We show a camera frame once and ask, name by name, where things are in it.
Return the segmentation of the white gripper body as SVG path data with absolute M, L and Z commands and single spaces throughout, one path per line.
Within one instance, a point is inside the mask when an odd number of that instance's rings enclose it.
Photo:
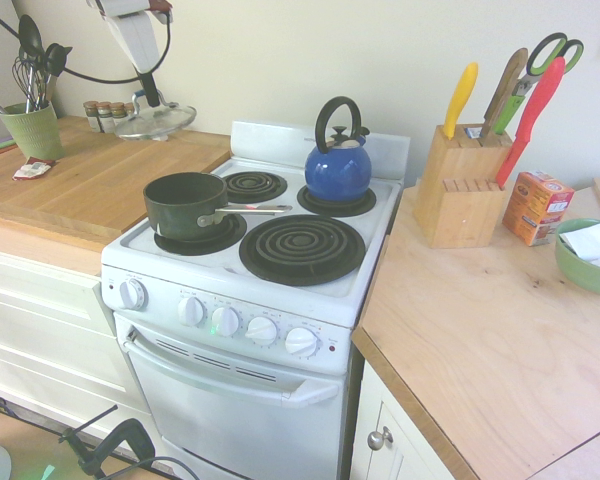
M 160 58 L 149 18 L 151 8 L 148 0 L 100 2 L 105 22 L 138 73 L 148 73 Z

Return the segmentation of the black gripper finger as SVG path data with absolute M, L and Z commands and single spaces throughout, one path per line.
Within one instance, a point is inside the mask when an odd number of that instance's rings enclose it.
M 160 105 L 160 96 L 153 78 L 153 74 L 150 72 L 139 73 L 138 78 L 141 82 L 148 105 L 150 107 L 158 107 Z

